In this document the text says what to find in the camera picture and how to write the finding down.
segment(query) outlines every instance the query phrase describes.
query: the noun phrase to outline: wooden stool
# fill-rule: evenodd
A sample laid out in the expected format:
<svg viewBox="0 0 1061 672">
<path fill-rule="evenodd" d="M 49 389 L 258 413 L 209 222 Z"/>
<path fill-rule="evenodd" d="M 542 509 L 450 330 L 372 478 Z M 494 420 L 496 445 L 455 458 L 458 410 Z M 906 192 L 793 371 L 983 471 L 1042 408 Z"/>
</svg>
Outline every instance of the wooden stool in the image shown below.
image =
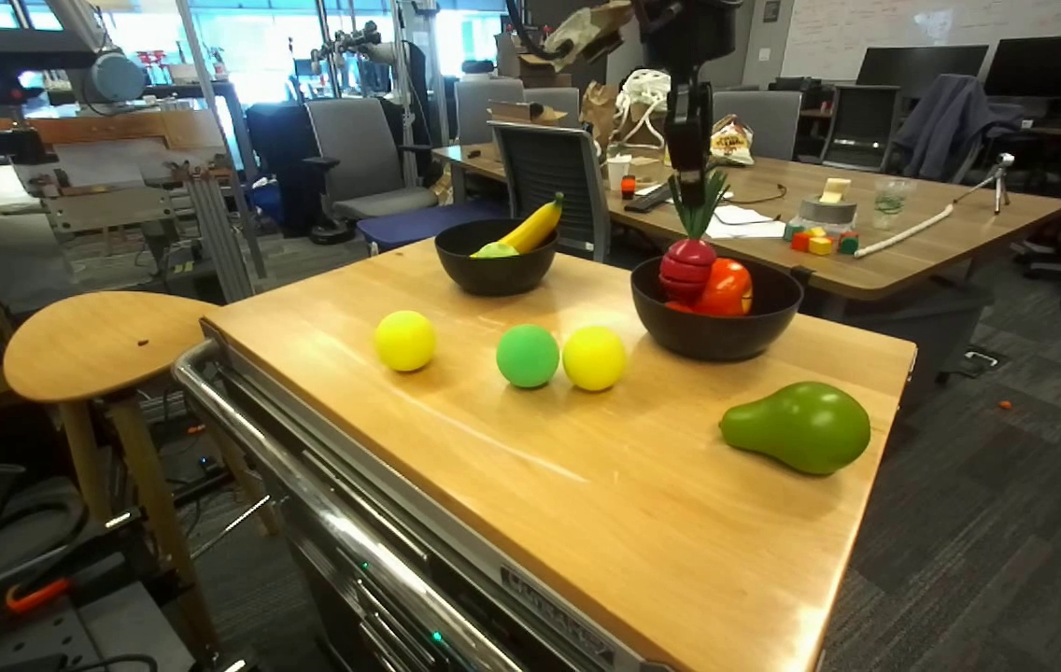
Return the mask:
<svg viewBox="0 0 1061 672">
<path fill-rule="evenodd" d="M 90 426 L 94 403 L 104 403 L 121 445 L 126 483 L 133 486 L 144 515 L 153 552 L 181 585 L 173 600 L 173 618 L 195 652 L 215 651 L 215 629 L 205 598 L 199 594 L 195 558 L 176 518 L 173 489 L 133 389 L 169 372 L 178 355 L 201 345 L 199 319 L 205 311 L 212 306 L 148 291 L 73 296 L 19 325 L 3 352 L 3 376 L 9 394 L 53 408 L 69 447 L 82 501 L 97 523 L 117 515 Z M 225 447 L 225 458 L 241 486 L 241 454 Z"/>
</svg>

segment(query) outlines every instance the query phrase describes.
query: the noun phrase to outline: yellow banana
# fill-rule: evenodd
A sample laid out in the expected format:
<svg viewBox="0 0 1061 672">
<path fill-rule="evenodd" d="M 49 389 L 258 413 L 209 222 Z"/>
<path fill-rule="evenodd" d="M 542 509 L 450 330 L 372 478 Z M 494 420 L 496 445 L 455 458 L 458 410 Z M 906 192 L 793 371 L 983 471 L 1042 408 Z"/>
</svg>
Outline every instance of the yellow banana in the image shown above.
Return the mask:
<svg viewBox="0 0 1061 672">
<path fill-rule="evenodd" d="M 485 243 L 474 252 L 474 259 L 514 259 L 534 252 L 549 233 L 559 229 L 565 217 L 565 194 L 556 192 L 554 203 L 536 206 L 521 226 L 514 226 L 509 234 Z"/>
</svg>

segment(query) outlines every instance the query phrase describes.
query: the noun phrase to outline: tennis ball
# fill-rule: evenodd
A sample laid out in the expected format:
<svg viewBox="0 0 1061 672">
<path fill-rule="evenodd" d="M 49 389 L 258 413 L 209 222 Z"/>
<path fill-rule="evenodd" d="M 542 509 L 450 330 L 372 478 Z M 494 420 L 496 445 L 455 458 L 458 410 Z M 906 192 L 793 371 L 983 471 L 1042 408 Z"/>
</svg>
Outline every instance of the tennis ball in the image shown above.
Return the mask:
<svg viewBox="0 0 1061 672">
<path fill-rule="evenodd" d="M 542 389 L 556 367 L 559 347 L 542 325 L 514 325 L 496 341 L 496 371 L 513 389 Z"/>
<path fill-rule="evenodd" d="M 392 311 L 376 323 L 372 347 L 388 371 L 422 371 L 432 357 L 432 325 L 419 311 Z"/>
<path fill-rule="evenodd" d="M 603 394 L 628 372 L 628 347 L 603 325 L 585 325 L 565 345 L 565 372 L 584 394 Z"/>
</svg>

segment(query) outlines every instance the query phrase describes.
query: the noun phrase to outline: black bowl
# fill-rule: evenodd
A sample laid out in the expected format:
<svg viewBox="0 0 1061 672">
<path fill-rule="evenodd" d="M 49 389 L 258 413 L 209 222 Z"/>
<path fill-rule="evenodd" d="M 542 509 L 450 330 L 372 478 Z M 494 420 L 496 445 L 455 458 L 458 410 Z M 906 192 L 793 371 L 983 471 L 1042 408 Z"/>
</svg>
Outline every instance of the black bowl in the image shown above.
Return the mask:
<svg viewBox="0 0 1061 672">
<path fill-rule="evenodd" d="M 449 229 L 432 238 L 432 252 L 442 255 L 445 273 L 468 291 L 468 296 L 518 296 L 534 291 L 545 268 L 554 268 L 556 238 L 549 234 L 529 255 L 518 259 L 469 259 L 485 243 L 509 234 L 514 226 L 509 222 L 474 222 Z"/>
<path fill-rule="evenodd" d="M 656 285 L 656 262 L 647 262 L 630 273 L 636 311 L 643 330 L 666 352 L 698 361 L 742 361 L 757 357 L 793 323 L 801 299 L 801 285 L 757 262 L 738 262 L 755 282 L 755 306 L 745 319 L 709 319 L 671 306 Z"/>
</svg>

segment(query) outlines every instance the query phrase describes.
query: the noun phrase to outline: green pear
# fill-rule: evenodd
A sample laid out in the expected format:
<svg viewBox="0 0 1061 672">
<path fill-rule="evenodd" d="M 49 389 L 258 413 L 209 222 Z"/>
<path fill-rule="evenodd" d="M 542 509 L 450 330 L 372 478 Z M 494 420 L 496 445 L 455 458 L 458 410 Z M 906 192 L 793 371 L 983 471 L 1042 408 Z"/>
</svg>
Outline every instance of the green pear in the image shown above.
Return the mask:
<svg viewBox="0 0 1061 672">
<path fill-rule="evenodd" d="M 720 441 L 821 478 L 864 454 L 869 420 L 855 396 L 821 380 L 795 380 L 755 403 L 728 408 Z"/>
</svg>

